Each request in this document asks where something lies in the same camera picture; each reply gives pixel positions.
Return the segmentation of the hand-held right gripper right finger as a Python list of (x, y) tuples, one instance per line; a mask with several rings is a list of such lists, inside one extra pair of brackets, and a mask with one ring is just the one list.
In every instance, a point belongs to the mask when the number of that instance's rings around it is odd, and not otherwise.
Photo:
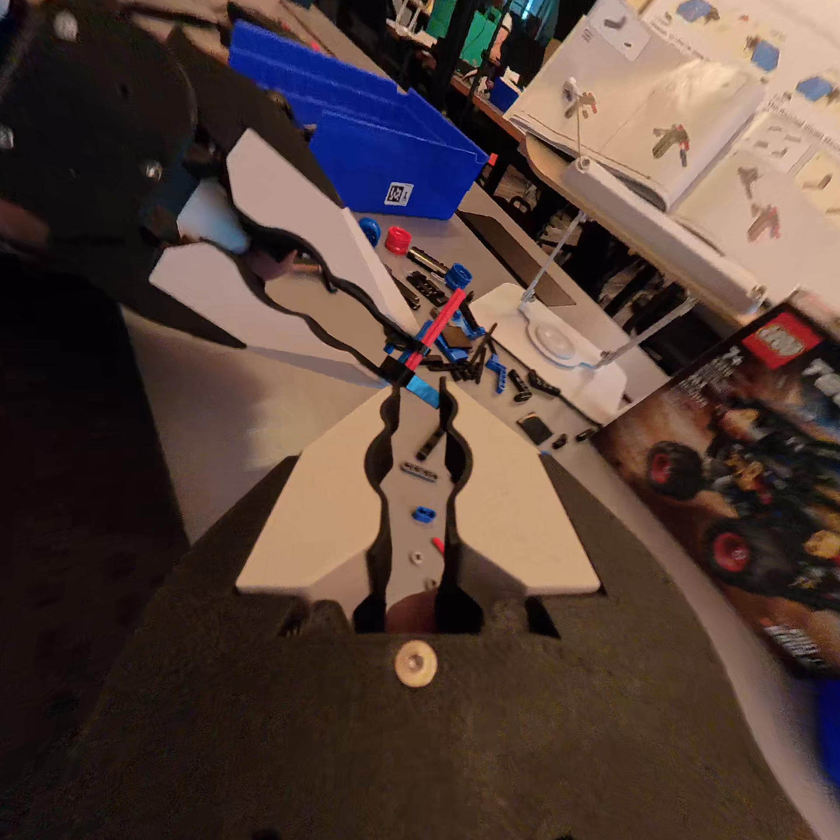
[(477, 634), (498, 604), (602, 588), (537, 450), (445, 379), (439, 424), (451, 488), (434, 608), (444, 634)]

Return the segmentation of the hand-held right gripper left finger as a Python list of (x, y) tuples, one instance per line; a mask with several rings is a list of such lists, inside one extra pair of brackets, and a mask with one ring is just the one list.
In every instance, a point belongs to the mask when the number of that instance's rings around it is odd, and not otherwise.
[(305, 447), (236, 580), (238, 592), (335, 602), (358, 633), (385, 629), (389, 502), (401, 393), (382, 390)]

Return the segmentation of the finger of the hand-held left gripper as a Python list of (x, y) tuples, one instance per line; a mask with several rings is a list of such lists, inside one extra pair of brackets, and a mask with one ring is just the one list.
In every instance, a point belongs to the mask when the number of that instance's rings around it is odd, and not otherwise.
[(252, 352), (343, 382), (386, 387), (373, 362), (314, 318), (275, 303), (252, 272), (215, 245), (167, 248), (149, 280)]
[(414, 343), (417, 321), (393, 284), (380, 257), (350, 210), (336, 203), (255, 129), (247, 129), (226, 158), (227, 186), (234, 215), (247, 239), (245, 249), (227, 248), (252, 272), (268, 297), (283, 308), (312, 317), (328, 334), (351, 348), (319, 315), (299, 304), (277, 302), (259, 271), (280, 266), (292, 251), (314, 258), (322, 278), (335, 289), (333, 298), (351, 306), (381, 327), (387, 336)]

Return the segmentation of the small beam and pins assembly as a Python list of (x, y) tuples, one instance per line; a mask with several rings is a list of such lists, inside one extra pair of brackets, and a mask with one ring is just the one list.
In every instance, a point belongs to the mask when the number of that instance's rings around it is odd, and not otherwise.
[(442, 331), (448, 326), (455, 312), (459, 310), (460, 305), (465, 302), (466, 297), (467, 292), (464, 287), (456, 288), (436, 319), (422, 330), (419, 337), (415, 337), (418, 342), (415, 350), (406, 351), (397, 358), (391, 355), (385, 358), (380, 367), (381, 378), (414, 394), (432, 408), (438, 409), (438, 390), (426, 383), (417, 374), (417, 369), (435, 345)]

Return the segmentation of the grey desk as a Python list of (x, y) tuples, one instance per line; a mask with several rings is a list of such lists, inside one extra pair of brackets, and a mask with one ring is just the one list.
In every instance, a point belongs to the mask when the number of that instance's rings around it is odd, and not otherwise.
[[(477, 186), (463, 211), (493, 216), (536, 260), (541, 251)], [(458, 216), (448, 221), (378, 216), (383, 228), (407, 229), (419, 248), (476, 274), (484, 294), (511, 278)], [(557, 312), (597, 347), (609, 350), (623, 331), (557, 266), (549, 276), (575, 301)], [(123, 311), (150, 399), (187, 538), (193, 543), (283, 458), (295, 455), (373, 395), (371, 387), (335, 380), (280, 359), (232, 350)], [(620, 363), (634, 399), (666, 383), (639, 350)], [(838, 793), (816, 762), (805, 686), (785, 672), (653, 513), (589, 443), (571, 441), (555, 456), (615, 513), (683, 592), (717, 650), (745, 721), (784, 794), (818, 838), (838, 838)]]

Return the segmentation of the person's left hand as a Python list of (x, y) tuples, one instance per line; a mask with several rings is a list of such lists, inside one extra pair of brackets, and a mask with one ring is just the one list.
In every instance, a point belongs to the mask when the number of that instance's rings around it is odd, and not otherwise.
[(49, 226), (19, 205), (1, 199), (1, 252), (14, 256), (40, 254), (49, 246)]

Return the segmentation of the blue plastic bin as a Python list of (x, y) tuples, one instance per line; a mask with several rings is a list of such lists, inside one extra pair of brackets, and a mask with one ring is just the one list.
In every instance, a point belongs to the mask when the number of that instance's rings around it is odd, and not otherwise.
[(815, 744), (822, 770), (839, 789), (839, 678), (812, 684)]
[(314, 127), (309, 150), (357, 213), (450, 219), (488, 161), (415, 90), (262, 27), (234, 25), (228, 64)]

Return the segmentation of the white book stand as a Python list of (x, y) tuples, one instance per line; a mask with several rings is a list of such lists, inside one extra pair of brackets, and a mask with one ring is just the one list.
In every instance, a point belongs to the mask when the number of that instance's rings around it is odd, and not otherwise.
[(549, 182), (579, 209), (569, 227), (595, 221), (687, 292), (687, 299), (635, 339), (601, 350), (536, 298), (539, 281), (565, 244), (564, 234), (529, 284), (504, 284), (479, 297), (473, 312), (491, 317), (503, 349), (560, 389), (563, 399), (591, 425), (609, 424), (622, 410), (627, 377), (618, 361), (697, 303), (731, 319), (745, 319), (767, 300), (767, 287), (738, 263), (720, 255), (656, 206), (646, 202), (599, 163), (580, 139), (574, 161)]

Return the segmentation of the thin black axle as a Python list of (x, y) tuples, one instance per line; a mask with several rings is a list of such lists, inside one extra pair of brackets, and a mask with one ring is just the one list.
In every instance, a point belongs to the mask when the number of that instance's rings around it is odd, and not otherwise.
[(472, 357), (469, 359), (469, 362), (466, 366), (467, 373), (465, 377), (470, 382), (479, 383), (482, 377), (482, 372), (485, 369), (487, 363), (488, 354), (491, 354), (493, 347), (492, 347), (492, 337), (493, 333), (496, 331), (498, 326), (498, 322), (494, 322), (489, 330), (482, 336), (476, 350), (474, 351)]

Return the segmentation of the blue and black brick assembly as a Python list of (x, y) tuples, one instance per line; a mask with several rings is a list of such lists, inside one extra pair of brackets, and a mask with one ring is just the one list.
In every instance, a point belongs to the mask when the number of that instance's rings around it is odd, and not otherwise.
[(469, 354), (487, 331), (481, 327), (471, 310), (455, 310), (452, 318), (443, 327), (435, 341), (444, 359), (450, 364), (457, 364), (468, 359)]

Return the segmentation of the toy truck set box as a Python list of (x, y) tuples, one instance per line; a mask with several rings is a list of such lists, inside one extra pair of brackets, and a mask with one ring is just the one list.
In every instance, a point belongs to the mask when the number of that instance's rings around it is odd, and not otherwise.
[(593, 435), (795, 673), (839, 668), (838, 308), (796, 292)]

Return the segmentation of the green cabinet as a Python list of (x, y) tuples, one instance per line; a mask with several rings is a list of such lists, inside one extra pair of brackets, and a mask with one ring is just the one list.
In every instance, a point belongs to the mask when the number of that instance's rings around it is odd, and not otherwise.
[(481, 65), (484, 53), (490, 48), (490, 42), (501, 20), (502, 13), (498, 7), (486, 4), (477, 8), (460, 51), (459, 60), (462, 63), (473, 69)]

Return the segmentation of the printed instruction sheet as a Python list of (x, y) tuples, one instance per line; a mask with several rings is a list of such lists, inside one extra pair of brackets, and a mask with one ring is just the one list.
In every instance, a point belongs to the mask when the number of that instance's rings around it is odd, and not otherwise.
[(749, 125), (673, 212), (769, 298), (838, 311), (838, 2), (652, 2), (644, 20), (692, 56), (761, 83)]

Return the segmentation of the black rectangular frame brick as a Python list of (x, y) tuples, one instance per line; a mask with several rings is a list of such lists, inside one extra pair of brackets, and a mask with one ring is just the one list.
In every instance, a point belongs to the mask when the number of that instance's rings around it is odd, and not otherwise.
[(441, 308), (448, 302), (448, 296), (422, 271), (415, 270), (406, 275), (406, 283), (433, 307)]

